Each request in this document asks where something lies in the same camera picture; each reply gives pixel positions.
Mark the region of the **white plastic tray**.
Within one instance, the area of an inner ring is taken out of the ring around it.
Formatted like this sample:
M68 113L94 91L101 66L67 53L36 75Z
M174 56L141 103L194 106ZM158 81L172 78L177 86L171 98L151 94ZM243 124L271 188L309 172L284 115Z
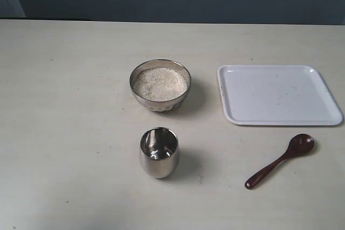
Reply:
M241 126L337 126L343 115L319 72L306 65L224 65L225 117Z

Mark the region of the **dark brown wooden spoon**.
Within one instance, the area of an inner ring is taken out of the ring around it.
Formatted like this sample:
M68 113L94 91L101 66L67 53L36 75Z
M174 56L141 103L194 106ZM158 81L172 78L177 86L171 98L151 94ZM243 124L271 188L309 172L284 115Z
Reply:
M251 176L244 184L245 188L251 190L255 188L271 171L279 164L287 159L297 158L307 155L315 146L314 138L309 134L298 134L294 136L286 149L286 151L275 161L265 166L253 176Z

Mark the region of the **steel bowl of rice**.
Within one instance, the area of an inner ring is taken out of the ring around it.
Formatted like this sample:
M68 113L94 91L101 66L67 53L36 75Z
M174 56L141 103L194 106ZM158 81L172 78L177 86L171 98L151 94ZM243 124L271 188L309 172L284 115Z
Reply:
M192 77L183 65L154 59L138 65L129 84L139 104L154 112L171 111L182 104L191 88Z

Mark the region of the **steel cup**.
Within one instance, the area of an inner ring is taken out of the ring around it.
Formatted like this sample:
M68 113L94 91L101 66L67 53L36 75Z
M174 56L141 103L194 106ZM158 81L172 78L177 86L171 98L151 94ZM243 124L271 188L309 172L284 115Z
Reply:
M140 139L140 163L145 172L157 179L170 176L180 161L176 134L165 127L146 131Z

